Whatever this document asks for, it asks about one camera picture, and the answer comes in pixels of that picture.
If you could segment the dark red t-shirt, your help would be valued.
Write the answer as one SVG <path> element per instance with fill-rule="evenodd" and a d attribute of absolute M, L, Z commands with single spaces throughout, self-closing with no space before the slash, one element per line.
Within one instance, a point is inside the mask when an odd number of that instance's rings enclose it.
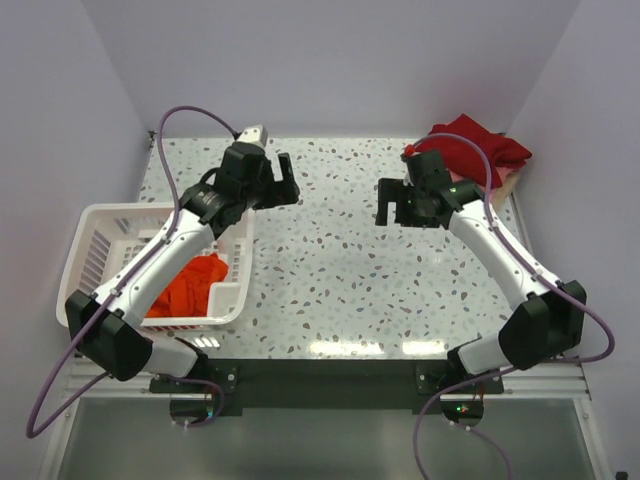
<path fill-rule="evenodd" d="M 436 124 L 428 137 L 417 141 L 420 152 L 437 150 L 445 167 L 462 179 L 486 186 L 486 165 L 492 175 L 497 167 L 520 170 L 526 166 L 532 153 L 516 140 L 492 133 L 466 114 L 448 124 Z"/>

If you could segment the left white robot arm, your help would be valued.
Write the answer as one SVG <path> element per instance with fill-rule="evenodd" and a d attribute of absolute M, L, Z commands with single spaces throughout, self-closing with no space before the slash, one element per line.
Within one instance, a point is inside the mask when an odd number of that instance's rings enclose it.
<path fill-rule="evenodd" d="M 200 390 L 207 380 L 203 353 L 181 340 L 146 335 L 140 325 L 184 267 L 246 211 L 298 202 L 291 158 L 277 158 L 280 180 L 263 147 L 241 141 L 227 147 L 220 165 L 184 191 L 176 210 L 125 268 L 92 292 L 76 290 L 66 299 L 73 349 L 119 381 L 148 372 L 171 376 L 185 392 Z"/>

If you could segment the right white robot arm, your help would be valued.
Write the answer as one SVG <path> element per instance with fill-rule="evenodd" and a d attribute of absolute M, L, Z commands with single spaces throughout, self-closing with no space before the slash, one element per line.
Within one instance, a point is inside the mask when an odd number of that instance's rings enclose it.
<path fill-rule="evenodd" d="M 481 374 L 503 367 L 527 370 L 576 347 L 582 337 L 586 291 L 577 281 L 563 282 L 504 229 L 484 194 L 471 180 L 453 181 L 439 152 L 404 156 L 403 179 L 378 182 L 376 223 L 386 225 L 388 207 L 403 227 L 448 230 L 477 257 L 505 296 L 512 313 L 496 333 L 459 345 L 447 353 L 439 381 L 469 392 Z"/>

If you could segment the folded beige t-shirt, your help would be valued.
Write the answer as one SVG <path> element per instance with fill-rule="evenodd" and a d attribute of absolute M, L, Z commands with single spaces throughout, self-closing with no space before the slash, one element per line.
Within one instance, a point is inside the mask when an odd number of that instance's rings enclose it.
<path fill-rule="evenodd" d="M 514 192 L 519 179 L 519 173 L 512 173 L 505 178 L 505 180 L 503 181 L 503 185 L 495 190 L 491 200 L 492 206 L 495 209 L 499 209 L 509 198 L 509 196 Z"/>

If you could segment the folded pink t-shirt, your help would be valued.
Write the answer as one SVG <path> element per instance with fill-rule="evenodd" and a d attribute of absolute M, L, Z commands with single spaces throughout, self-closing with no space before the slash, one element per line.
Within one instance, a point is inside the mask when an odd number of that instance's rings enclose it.
<path fill-rule="evenodd" d="M 505 180 L 505 178 L 512 174 L 512 173 L 519 173 L 518 170 L 514 170 L 511 168 L 507 168 L 507 167 L 497 167 L 496 168 L 496 173 L 492 175 L 492 189 L 490 191 L 490 197 L 492 198 L 493 193 L 495 192 L 496 189 L 500 188 L 503 185 L 503 181 Z"/>

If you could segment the orange t-shirt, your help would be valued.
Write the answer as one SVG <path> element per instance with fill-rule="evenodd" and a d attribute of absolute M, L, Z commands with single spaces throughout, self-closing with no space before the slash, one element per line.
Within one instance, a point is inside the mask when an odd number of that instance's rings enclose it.
<path fill-rule="evenodd" d="M 211 285 L 224 281 L 228 272 L 228 265 L 215 253 L 194 257 L 158 296 L 146 317 L 205 317 Z"/>

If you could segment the white plastic laundry basket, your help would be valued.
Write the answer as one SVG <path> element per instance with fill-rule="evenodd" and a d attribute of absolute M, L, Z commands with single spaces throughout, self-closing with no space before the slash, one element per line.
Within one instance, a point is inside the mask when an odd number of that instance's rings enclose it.
<path fill-rule="evenodd" d="M 68 254 L 56 302 L 56 319 L 67 325 L 64 303 L 76 290 L 90 294 L 117 274 L 164 226 L 173 210 L 170 202 L 97 204 L 81 214 Z M 206 314 L 197 317 L 148 318 L 141 327 L 151 332 L 197 331 L 229 324 L 242 312 L 249 287 L 255 212 L 199 253 L 215 253 L 228 266 L 221 282 L 208 293 Z"/>

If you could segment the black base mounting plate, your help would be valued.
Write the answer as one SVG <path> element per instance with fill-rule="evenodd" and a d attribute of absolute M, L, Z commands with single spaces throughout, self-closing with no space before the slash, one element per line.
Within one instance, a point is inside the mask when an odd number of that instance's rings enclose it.
<path fill-rule="evenodd" d="M 210 359 L 185 379 L 151 379 L 173 419 L 240 416 L 250 409 L 410 410 L 445 386 L 445 360 Z"/>

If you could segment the aluminium extrusion rail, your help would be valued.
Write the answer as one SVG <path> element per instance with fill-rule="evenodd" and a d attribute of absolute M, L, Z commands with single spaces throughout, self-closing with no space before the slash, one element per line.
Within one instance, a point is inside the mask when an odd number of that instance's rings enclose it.
<path fill-rule="evenodd" d="M 75 359 L 70 367 L 65 393 L 70 395 L 99 375 L 98 367 L 85 359 Z M 141 373 L 121 382 L 104 378 L 88 392 L 89 396 L 133 398 L 149 395 L 153 376 Z M 569 364 L 543 364 L 527 371 L 515 371 L 501 377 L 503 393 L 514 399 L 590 399 L 586 377 L 581 367 Z"/>

